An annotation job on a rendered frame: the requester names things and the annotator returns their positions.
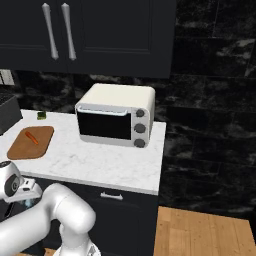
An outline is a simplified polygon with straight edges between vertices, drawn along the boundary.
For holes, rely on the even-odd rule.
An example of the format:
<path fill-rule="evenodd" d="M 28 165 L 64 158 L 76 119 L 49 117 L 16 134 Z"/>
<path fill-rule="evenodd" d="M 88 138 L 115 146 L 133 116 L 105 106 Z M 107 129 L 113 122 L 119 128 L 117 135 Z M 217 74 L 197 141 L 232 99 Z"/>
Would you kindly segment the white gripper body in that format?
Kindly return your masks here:
<path fill-rule="evenodd" d="M 18 191 L 12 197 L 7 197 L 4 199 L 6 203 L 24 201 L 28 199 L 36 199 L 42 196 L 42 189 L 39 186 L 32 188 L 29 191 Z"/>

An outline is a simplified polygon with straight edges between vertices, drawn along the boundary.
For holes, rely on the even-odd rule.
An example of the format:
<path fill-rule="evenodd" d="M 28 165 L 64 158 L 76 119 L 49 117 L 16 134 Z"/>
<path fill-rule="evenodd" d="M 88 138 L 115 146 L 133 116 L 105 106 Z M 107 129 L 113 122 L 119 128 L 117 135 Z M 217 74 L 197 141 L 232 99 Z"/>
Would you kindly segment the brown wooden cutting board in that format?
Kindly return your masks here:
<path fill-rule="evenodd" d="M 25 132 L 30 132 L 39 142 L 34 144 Z M 37 159 L 42 157 L 50 144 L 54 133 L 52 126 L 31 126 L 23 128 L 17 135 L 12 146 L 7 152 L 7 157 L 11 160 Z"/>

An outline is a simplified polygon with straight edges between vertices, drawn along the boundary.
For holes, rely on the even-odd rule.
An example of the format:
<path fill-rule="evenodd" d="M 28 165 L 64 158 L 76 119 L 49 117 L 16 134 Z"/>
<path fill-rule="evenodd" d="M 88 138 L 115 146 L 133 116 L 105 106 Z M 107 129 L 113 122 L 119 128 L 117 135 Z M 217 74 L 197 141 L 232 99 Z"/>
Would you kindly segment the orange carrot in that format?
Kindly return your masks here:
<path fill-rule="evenodd" d="M 36 145 L 39 144 L 39 142 L 37 141 L 37 139 L 28 131 L 25 132 L 25 135 Z"/>

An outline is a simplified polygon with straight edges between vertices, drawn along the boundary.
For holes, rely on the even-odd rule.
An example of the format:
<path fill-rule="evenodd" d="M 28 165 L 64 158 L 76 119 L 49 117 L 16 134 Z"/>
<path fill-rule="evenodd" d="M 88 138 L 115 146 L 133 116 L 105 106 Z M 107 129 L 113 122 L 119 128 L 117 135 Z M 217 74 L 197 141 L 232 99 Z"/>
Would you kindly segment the dark grey box appliance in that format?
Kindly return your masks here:
<path fill-rule="evenodd" d="M 23 118 L 15 95 L 0 93 L 0 136 Z"/>

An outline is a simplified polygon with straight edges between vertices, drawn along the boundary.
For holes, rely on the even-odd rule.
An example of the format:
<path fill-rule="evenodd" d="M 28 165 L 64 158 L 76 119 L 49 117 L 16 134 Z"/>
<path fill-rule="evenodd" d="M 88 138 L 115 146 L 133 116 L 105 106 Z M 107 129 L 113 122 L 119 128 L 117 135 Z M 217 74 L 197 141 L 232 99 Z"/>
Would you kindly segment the toaster oven black glass door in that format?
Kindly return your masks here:
<path fill-rule="evenodd" d="M 77 113 L 81 135 L 116 139 L 131 139 L 131 115 L 111 116 Z"/>

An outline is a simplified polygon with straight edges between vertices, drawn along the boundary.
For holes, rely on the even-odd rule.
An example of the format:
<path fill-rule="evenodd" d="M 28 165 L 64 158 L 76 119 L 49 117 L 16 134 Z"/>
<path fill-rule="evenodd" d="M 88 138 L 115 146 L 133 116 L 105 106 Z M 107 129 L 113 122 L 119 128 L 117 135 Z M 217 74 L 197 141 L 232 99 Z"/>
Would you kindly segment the dark base cupboard door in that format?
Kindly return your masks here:
<path fill-rule="evenodd" d="M 153 256 L 156 213 L 138 207 L 95 203 L 89 232 L 102 256 Z"/>

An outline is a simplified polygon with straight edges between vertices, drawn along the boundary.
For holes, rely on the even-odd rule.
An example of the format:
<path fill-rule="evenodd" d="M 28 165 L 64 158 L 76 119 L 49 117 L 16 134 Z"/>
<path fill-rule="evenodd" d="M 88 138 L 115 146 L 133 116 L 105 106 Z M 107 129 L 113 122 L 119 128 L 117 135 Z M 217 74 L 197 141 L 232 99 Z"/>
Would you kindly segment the dark drawer front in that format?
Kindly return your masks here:
<path fill-rule="evenodd" d="M 64 185 L 89 202 L 92 200 L 106 200 L 114 203 L 128 204 L 135 207 L 146 207 L 149 205 L 156 205 L 158 197 L 156 195 L 148 195 L 143 193 L 136 193 L 125 190 L 116 190 L 105 187 L 89 186 L 84 184 L 76 184 L 70 182 L 64 182 Z M 105 192 L 109 195 L 122 195 L 123 200 L 114 200 L 109 198 L 101 198 L 100 193 Z"/>

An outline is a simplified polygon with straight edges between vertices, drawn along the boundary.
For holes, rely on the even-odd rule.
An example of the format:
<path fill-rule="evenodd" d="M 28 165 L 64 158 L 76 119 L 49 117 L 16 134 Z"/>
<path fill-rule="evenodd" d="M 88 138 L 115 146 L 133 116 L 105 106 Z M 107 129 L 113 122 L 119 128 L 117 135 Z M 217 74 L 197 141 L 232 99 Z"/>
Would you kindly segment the white toaster oven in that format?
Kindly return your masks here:
<path fill-rule="evenodd" d="M 155 114 L 155 90 L 148 86 L 94 84 L 76 103 L 85 142 L 145 148 Z"/>

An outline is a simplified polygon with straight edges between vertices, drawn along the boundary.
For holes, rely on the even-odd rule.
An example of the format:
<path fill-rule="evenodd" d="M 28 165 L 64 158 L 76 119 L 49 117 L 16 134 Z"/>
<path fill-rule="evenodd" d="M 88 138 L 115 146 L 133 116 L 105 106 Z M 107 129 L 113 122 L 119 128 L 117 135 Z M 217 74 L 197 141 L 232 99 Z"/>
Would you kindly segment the white wall socket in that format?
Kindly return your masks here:
<path fill-rule="evenodd" d="M 10 70 L 0 69 L 0 74 L 5 85 L 14 85 L 14 79 Z"/>

